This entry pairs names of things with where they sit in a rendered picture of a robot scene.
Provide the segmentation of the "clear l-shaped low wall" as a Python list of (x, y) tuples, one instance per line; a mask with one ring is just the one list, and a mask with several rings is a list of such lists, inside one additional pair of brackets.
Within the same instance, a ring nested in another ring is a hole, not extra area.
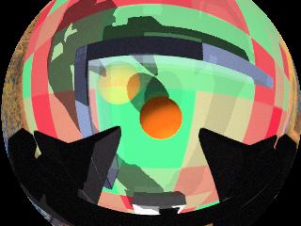
[[(207, 69), (207, 71), (219, 72), (229, 74), (230, 76), (236, 76), (236, 78), (244, 79), (246, 82), (252, 84), (259, 84), (259, 86), (267, 87), (266, 84), (257, 82), (257, 79), (251, 78), (251, 76), (244, 73), (233, 71), (230, 68), (222, 67), (222, 65), (207, 63), (207, 61), (200, 61), (196, 59), (189, 59), (189, 57), (177, 57), (177, 56), (112, 56), (105, 57), (104, 59), (93, 59), (87, 63), (87, 95), (89, 95), (89, 108), (90, 108), (90, 120), (91, 127), (93, 127), (93, 133), (105, 131), (110, 128), (109, 123), (109, 103), (102, 98), (101, 93), (98, 91), (98, 75), (102, 71), (102, 68), (106, 64), (112, 63), (112, 61), (127, 61), (127, 63), (159, 63), (159, 64), (178, 64), (184, 65), (184, 67), (196, 67)], [(117, 159), (113, 158), (112, 166), (106, 177), (108, 177), (109, 184), (113, 187), (114, 181), (116, 181), (116, 174), (118, 173)]]

